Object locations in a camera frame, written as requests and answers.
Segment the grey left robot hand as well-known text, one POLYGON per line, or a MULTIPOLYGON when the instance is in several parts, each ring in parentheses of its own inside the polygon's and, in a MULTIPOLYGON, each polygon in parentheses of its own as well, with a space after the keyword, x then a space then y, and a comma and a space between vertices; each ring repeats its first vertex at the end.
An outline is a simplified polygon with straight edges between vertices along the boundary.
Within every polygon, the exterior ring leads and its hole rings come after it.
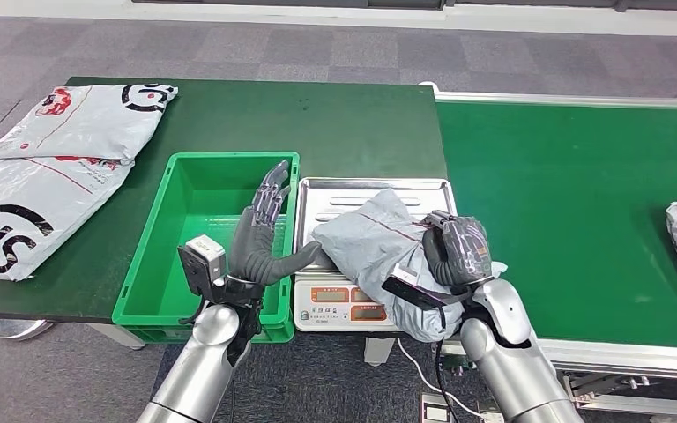
POLYGON ((288 176, 289 163, 282 160, 265 175, 251 205, 243 209, 227 257, 230 276, 269 286, 316 260, 321 250, 317 241, 289 256, 276 257, 272 252, 276 221, 290 192, 284 184, 288 176))

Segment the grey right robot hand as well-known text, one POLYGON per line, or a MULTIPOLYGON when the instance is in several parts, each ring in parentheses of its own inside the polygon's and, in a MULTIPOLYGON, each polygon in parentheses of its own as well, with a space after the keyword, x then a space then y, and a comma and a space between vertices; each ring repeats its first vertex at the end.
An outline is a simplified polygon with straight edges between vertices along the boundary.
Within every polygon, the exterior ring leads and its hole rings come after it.
POLYGON ((437 210, 421 224, 426 228, 422 247, 438 284, 459 287, 494 277, 487 233, 475 217, 437 210))

